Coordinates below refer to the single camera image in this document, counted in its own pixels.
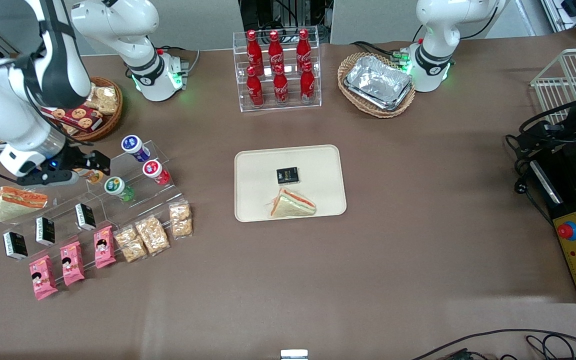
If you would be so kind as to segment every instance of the red button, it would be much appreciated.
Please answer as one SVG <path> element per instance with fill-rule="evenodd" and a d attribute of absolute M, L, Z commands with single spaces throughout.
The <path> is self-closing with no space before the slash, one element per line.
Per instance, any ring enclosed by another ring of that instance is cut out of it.
<path fill-rule="evenodd" d="M 575 234 L 575 231 L 569 224 L 562 223 L 557 227 L 557 234 L 563 239 L 570 239 Z"/>

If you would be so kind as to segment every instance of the red emergency stop button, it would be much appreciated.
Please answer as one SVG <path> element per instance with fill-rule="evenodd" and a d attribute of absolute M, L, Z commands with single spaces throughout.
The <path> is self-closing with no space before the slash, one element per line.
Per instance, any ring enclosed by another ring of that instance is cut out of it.
<path fill-rule="evenodd" d="M 563 239 L 570 241 L 576 240 L 576 224 L 572 221 L 566 221 L 557 226 L 557 234 Z"/>

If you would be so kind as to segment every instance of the gray wall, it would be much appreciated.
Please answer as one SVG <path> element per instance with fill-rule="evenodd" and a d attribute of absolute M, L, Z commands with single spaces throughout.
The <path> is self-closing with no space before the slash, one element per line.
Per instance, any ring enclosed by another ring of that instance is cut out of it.
<path fill-rule="evenodd" d="M 417 0 L 334 0 L 330 43 L 412 41 L 420 25 L 416 7 Z M 484 38 L 501 12 L 498 11 L 490 26 L 474 39 Z M 459 25 L 461 36 L 475 34 L 487 21 Z"/>
<path fill-rule="evenodd" d="M 80 0 L 65 0 L 71 7 Z M 233 32 L 242 32 L 238 0 L 151 0 L 159 13 L 159 27 L 150 36 L 155 46 L 178 46 L 188 50 L 230 49 Z M 86 39 L 98 54 L 115 51 Z"/>

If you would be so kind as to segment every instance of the small black box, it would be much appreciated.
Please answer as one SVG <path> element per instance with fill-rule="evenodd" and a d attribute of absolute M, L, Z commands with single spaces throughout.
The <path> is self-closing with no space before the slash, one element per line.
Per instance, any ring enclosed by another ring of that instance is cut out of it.
<path fill-rule="evenodd" d="M 55 244 L 55 222 L 44 217 L 36 219 L 36 239 L 43 246 Z"/>
<path fill-rule="evenodd" d="M 23 235 L 16 232 L 7 232 L 4 234 L 4 245 L 6 246 L 6 256 L 16 260 L 22 260 L 28 257 L 26 242 Z"/>
<path fill-rule="evenodd" d="M 77 212 L 77 226 L 83 230 L 94 230 L 97 227 L 95 223 L 95 214 L 88 205 L 78 203 L 75 205 Z"/>
<path fill-rule="evenodd" d="M 299 173 L 296 167 L 280 168 L 277 170 L 277 183 L 279 185 L 299 183 Z"/>

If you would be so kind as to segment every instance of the white robotic arm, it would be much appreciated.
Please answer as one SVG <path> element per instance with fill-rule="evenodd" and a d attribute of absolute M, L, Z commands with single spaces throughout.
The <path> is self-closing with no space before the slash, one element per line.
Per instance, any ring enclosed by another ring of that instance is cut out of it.
<path fill-rule="evenodd" d="M 0 140 L 7 143 L 0 162 L 20 185 L 76 182 L 74 167 L 109 173 L 107 157 L 71 146 L 35 107 L 78 107 L 90 93 L 90 79 L 63 0 L 25 1 L 39 22 L 45 50 L 0 59 Z"/>
<path fill-rule="evenodd" d="M 74 4 L 72 22 L 85 37 L 113 48 L 151 101 L 164 101 L 183 87 L 181 60 L 157 53 L 147 35 L 157 30 L 160 16 L 148 0 L 85 0 Z"/>
<path fill-rule="evenodd" d="M 490 18 L 505 5 L 506 0 L 418 0 L 416 16 L 426 34 L 423 43 L 409 48 L 414 88 L 430 92 L 439 87 L 460 41 L 458 24 Z"/>

